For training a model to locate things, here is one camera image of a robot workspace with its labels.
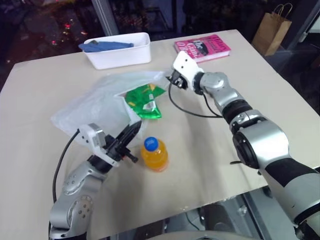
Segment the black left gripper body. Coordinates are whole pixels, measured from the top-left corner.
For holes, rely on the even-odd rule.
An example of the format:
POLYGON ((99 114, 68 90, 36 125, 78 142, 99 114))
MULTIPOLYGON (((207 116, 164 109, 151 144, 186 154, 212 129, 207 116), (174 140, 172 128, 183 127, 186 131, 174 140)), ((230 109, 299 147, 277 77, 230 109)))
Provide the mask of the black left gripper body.
POLYGON ((106 150, 106 154, 116 162, 125 157, 129 158, 133 163, 138 161, 138 157, 132 155, 131 151, 123 145, 122 141, 118 141, 116 137, 108 134, 105 137, 105 143, 104 149, 106 150))

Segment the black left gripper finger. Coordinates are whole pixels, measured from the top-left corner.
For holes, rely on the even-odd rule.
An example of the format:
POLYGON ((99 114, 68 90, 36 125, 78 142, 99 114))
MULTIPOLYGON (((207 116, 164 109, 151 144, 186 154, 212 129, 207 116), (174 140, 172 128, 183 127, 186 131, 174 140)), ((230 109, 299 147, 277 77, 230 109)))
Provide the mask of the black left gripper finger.
POLYGON ((140 124, 128 125, 123 130, 122 143, 127 148, 137 147, 142 143, 142 137, 139 133, 141 128, 140 124))
POLYGON ((131 142, 138 134, 141 128, 142 121, 139 120, 133 124, 128 124, 116 137, 119 142, 131 142))

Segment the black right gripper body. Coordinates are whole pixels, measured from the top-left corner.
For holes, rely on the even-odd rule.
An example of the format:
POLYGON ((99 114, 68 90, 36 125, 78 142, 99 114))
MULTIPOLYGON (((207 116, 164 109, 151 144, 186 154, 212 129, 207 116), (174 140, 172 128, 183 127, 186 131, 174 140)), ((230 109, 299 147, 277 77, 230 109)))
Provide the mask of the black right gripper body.
POLYGON ((170 82, 179 89, 186 90, 188 88, 187 80, 184 79, 184 77, 182 77, 182 75, 176 70, 172 72, 170 82))

